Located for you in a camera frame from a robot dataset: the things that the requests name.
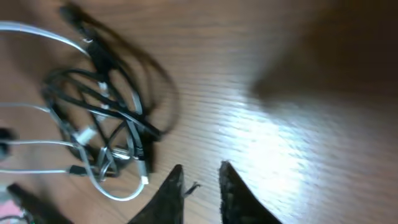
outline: tangled cable bundle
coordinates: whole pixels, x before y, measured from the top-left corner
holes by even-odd
[[[175,124],[177,119],[174,115],[177,113],[174,113],[170,126],[166,128],[165,131],[160,131],[148,122],[150,108],[146,108],[143,105],[138,86],[131,78],[133,70],[129,68],[125,61],[111,50],[97,30],[107,32],[114,40],[130,51],[130,53],[132,53],[133,56],[137,58],[137,61],[142,65],[145,72],[147,72],[147,68],[150,66],[169,84],[173,85],[173,83],[167,76],[165,70],[152,57],[147,55],[144,51],[129,45],[111,29],[85,14],[80,8],[69,4],[61,7],[60,13],[62,17],[71,24],[72,27],[80,33],[80,35],[83,36],[83,40],[86,42],[85,48],[80,47],[78,44],[65,37],[47,30],[17,22],[1,21],[0,30],[27,32],[71,45],[90,58],[95,68],[95,72],[80,68],[69,68],[55,70],[49,73],[44,79],[43,87],[41,89],[41,95],[45,100],[46,107],[26,103],[0,103],[0,106],[3,107],[30,106],[50,113],[51,117],[60,128],[63,141],[16,141],[11,139],[11,137],[6,138],[5,135],[2,135],[0,143],[4,150],[8,145],[13,144],[62,144],[69,148],[75,157],[83,161],[84,167],[71,166],[67,170],[0,169],[0,172],[11,174],[69,173],[83,176],[87,175],[90,178],[91,183],[105,196],[118,201],[131,200],[140,194],[145,184],[149,183],[147,162],[150,158],[148,150],[152,147],[154,141],[159,141],[165,133],[172,129],[172,126]],[[129,108],[126,100],[115,87],[110,75],[111,71],[114,70],[120,73],[124,81],[130,87],[134,102],[134,110]],[[97,84],[100,91],[96,91],[81,82],[81,78]],[[64,90],[66,83],[73,86],[78,93],[78,98],[71,96],[66,90]],[[175,92],[175,96],[175,109],[178,111],[177,92]],[[90,104],[88,97],[95,99],[100,102],[100,104]],[[65,102],[87,110],[93,121],[93,125],[83,130],[77,130],[75,125],[73,125],[69,119],[68,114],[60,106],[61,104],[65,104]],[[119,121],[119,125],[109,136],[105,134],[101,127],[101,123],[105,119],[116,119]],[[112,147],[115,137],[122,129],[126,129],[127,133],[126,148],[121,149]],[[103,147],[101,149],[95,149],[89,145],[90,139],[97,134],[103,143]],[[109,194],[104,188],[102,188],[102,186],[100,186],[100,182],[105,177],[118,177],[120,175],[120,170],[133,160],[137,164],[141,177],[141,183],[135,192],[127,197],[121,198]]]

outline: brown wooden surface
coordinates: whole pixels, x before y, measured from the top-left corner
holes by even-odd
[[[172,167],[183,164],[187,185],[202,184],[186,200],[185,223],[220,223],[217,169],[228,159],[283,223],[397,223],[396,6],[354,0],[78,3],[169,71],[180,92],[178,126],[156,145],[150,185],[130,202],[104,198],[86,178],[1,175],[2,183],[18,180],[76,223],[126,223]],[[0,19],[76,38],[57,15],[59,5],[8,1]],[[66,63],[63,52],[70,49],[60,46],[2,34],[0,100],[42,103],[40,76]],[[162,95],[170,93],[160,86]],[[165,100],[153,122],[164,126],[172,109]],[[21,139],[59,138],[39,111],[2,109],[0,117]],[[18,147],[14,155],[1,165],[78,163],[63,147]],[[124,172],[105,186],[125,195],[136,184],[137,175]]]

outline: bundle of wires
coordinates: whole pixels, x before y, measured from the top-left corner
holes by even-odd
[[[148,109],[143,105],[141,94],[138,86],[131,78],[132,70],[128,67],[127,63],[120,59],[111,48],[106,44],[104,39],[97,33],[96,29],[108,32],[111,37],[114,37],[120,44],[127,46],[127,42],[122,40],[120,36],[112,32],[110,29],[99,23],[98,21],[85,14],[79,8],[73,5],[67,5],[61,8],[61,15],[68,21],[84,38],[87,42],[87,47],[84,49],[71,40],[54,34],[47,30],[39,29],[37,27],[28,26],[16,22],[3,21],[0,22],[0,30],[27,32],[31,34],[41,35],[51,39],[64,42],[72,47],[78,49],[80,52],[88,56],[95,67],[95,72],[83,70],[80,68],[69,68],[63,70],[56,70],[51,72],[44,80],[44,85],[41,94],[45,100],[47,107],[33,106],[36,109],[48,112],[58,124],[64,141],[1,141],[8,144],[63,144],[84,163],[84,170],[80,173],[87,175],[91,183],[105,196],[118,201],[131,200],[144,188],[144,184],[148,184],[146,160],[147,154],[145,147],[152,144],[154,141],[159,141],[161,136],[172,129],[175,124],[176,116],[172,116],[170,126],[165,131],[160,131],[148,122]],[[148,65],[154,67],[159,74],[162,75],[170,84],[170,78],[167,76],[165,70],[150,56],[146,55],[143,51],[130,51],[137,60],[142,64],[144,70]],[[122,94],[115,87],[110,77],[110,72],[117,70],[129,85],[132,92],[132,99],[134,102],[134,111],[132,111]],[[84,78],[91,82],[98,84],[101,91],[96,91],[88,85],[80,82],[75,77]],[[65,83],[71,84],[77,90],[79,98],[69,95],[62,86]],[[88,102],[88,96],[100,102],[100,106],[92,105]],[[79,132],[72,122],[68,119],[68,115],[60,107],[60,102],[70,103],[72,105],[84,108],[89,112],[93,121],[94,127],[86,131]],[[31,106],[23,103],[0,103],[0,106]],[[106,136],[101,122],[104,119],[113,118],[120,120],[120,124],[110,134]],[[99,181],[103,180],[104,176],[117,177],[126,165],[126,161],[120,161],[113,156],[112,141],[116,135],[126,128],[127,130],[127,153],[130,160],[136,159],[137,166],[140,171],[141,183],[137,190],[127,197],[116,197],[109,194]],[[93,150],[88,145],[88,141],[92,135],[98,133],[103,147],[100,150]],[[62,170],[10,170],[1,169],[0,172],[5,173],[57,173]]]

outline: wood grain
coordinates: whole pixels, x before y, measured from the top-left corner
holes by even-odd
[[[57,15],[59,2],[17,2],[3,3],[3,10],[15,13],[4,13],[1,19],[77,38]],[[222,160],[230,160],[282,223],[396,223],[398,35],[393,3],[78,3],[139,43],[169,71],[180,93],[178,125],[156,145],[150,185],[130,202],[107,200],[84,178],[2,175],[2,182],[18,180],[47,195],[76,223],[126,223],[172,167],[182,164],[187,185],[202,184],[187,198],[185,223],[220,223],[217,170]],[[71,50],[47,40],[16,37],[30,42],[18,49],[33,51],[36,57],[30,61],[13,52],[13,37],[6,34],[0,41],[0,99],[41,103],[39,77],[68,63]],[[32,44],[40,47],[31,49]],[[152,121],[164,127],[174,109],[171,90],[160,79],[155,84],[156,94],[165,100]],[[0,114],[21,138],[59,138],[45,114],[28,109],[2,109]],[[71,162],[78,163],[67,150],[46,146],[15,149],[4,165],[49,168]],[[105,183],[120,194],[135,184],[133,166],[121,179]]]

